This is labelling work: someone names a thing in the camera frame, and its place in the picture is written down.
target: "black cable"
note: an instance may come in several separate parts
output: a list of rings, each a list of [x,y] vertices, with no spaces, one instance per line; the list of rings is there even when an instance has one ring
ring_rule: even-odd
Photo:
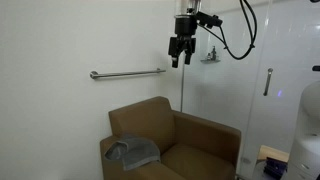
[[[250,54],[251,50],[252,50],[253,48],[255,48],[254,42],[255,42],[255,40],[256,40],[257,30],[258,30],[258,29],[257,29],[257,26],[258,26],[258,25],[257,25],[257,24],[258,24],[258,23],[257,23],[257,18],[256,18],[256,15],[255,15],[253,9],[251,8],[250,4],[247,2],[247,0],[239,0],[239,1],[240,1],[240,5],[241,5],[242,12],[243,12],[243,14],[244,14],[244,17],[245,17],[245,19],[246,19],[246,22],[247,22],[247,25],[248,25],[248,28],[249,28],[250,40],[251,40],[250,46],[249,46],[248,50],[246,51],[246,53],[245,53],[244,55],[242,55],[242,56],[240,56],[240,57],[237,57],[237,56],[235,56],[235,55],[230,51],[230,49],[229,49],[229,47],[228,47],[228,44],[227,44],[227,41],[226,41],[226,38],[225,38],[225,36],[224,36],[224,32],[223,32],[222,27],[220,27],[220,32],[221,32],[222,38],[220,38],[219,36],[217,36],[216,34],[214,34],[212,31],[210,31],[209,29],[207,29],[206,27],[201,26],[200,24],[198,24],[200,27],[202,27],[203,29],[205,29],[206,31],[208,31],[210,34],[212,34],[213,36],[215,36],[216,38],[218,38],[218,39],[225,45],[225,49],[228,51],[228,53],[229,53],[234,59],[236,59],[236,60],[242,60],[242,59],[244,59],[245,57],[247,57],[247,56]],[[250,11],[250,13],[251,13],[251,15],[252,15],[252,17],[253,17],[253,21],[254,21],[254,33],[252,32],[251,24],[250,24],[248,15],[247,15],[247,13],[246,13],[246,10],[245,10],[245,8],[244,8],[244,6],[243,6],[243,2],[246,4],[246,6],[248,7],[248,9],[249,9],[249,11]]]
[[[213,36],[215,36],[217,39],[219,39],[223,44],[225,44],[225,42],[216,34],[214,34],[212,31],[210,31],[208,28],[198,24],[198,26],[202,27],[203,29],[205,29],[206,31],[208,31],[210,34],[212,34]]]

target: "brown armchair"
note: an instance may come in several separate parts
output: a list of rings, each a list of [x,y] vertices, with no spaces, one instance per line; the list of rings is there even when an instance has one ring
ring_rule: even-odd
[[[109,112],[113,136],[100,142],[103,175],[109,179],[234,180],[241,133],[231,127],[171,110],[156,97]],[[124,133],[153,140],[161,163],[123,171],[104,153]]]

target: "robotic arm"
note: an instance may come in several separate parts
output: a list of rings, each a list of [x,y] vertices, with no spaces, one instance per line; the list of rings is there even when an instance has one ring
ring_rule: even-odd
[[[243,59],[246,57],[252,48],[254,48],[254,41],[256,37],[256,17],[254,15],[254,12],[252,8],[250,7],[249,3],[246,0],[240,0],[240,4],[242,7],[242,10],[244,12],[244,15],[246,17],[250,36],[251,36],[251,44],[246,52],[245,55],[238,58],[234,56],[230,50],[228,49],[227,43],[225,41],[224,33],[221,28],[222,20],[219,19],[218,16],[209,16],[205,13],[202,13],[199,10],[201,0],[188,0],[189,6],[185,10],[185,12],[182,12],[181,15],[175,16],[176,22],[175,22],[175,34],[177,37],[171,37],[170,38],[170,44],[169,44],[169,55],[172,57],[172,67],[177,68],[179,64],[179,56],[184,51],[185,52],[185,64],[190,64],[191,56],[195,52],[195,46],[196,46],[196,39],[192,38],[193,35],[196,34],[197,26],[206,29],[209,33],[213,34],[209,29],[211,29],[213,26],[219,27],[221,30],[222,38],[219,38],[217,35],[213,34],[215,37],[217,37],[224,45],[225,49],[228,50],[228,52],[231,54],[231,56],[235,59]],[[253,35],[251,26],[247,17],[247,14],[245,12],[245,9],[243,7],[243,1],[248,6],[249,10],[251,11],[253,15],[253,19],[255,21],[255,33]]]

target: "gray towel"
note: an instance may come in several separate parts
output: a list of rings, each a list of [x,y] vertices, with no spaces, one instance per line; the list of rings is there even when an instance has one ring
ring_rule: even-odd
[[[125,171],[137,168],[152,161],[160,162],[157,145],[146,138],[125,135],[105,153],[107,160],[122,160]]]

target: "metal grab bar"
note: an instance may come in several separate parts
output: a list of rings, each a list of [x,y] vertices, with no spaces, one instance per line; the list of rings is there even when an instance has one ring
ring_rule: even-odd
[[[161,70],[157,68],[157,70],[155,71],[139,71],[139,72],[110,73],[110,74],[99,74],[96,71],[92,71],[90,73],[90,77],[92,79],[98,79],[102,77],[132,76],[132,75],[139,75],[139,74],[152,74],[152,73],[161,73],[161,72],[166,72],[166,70]]]

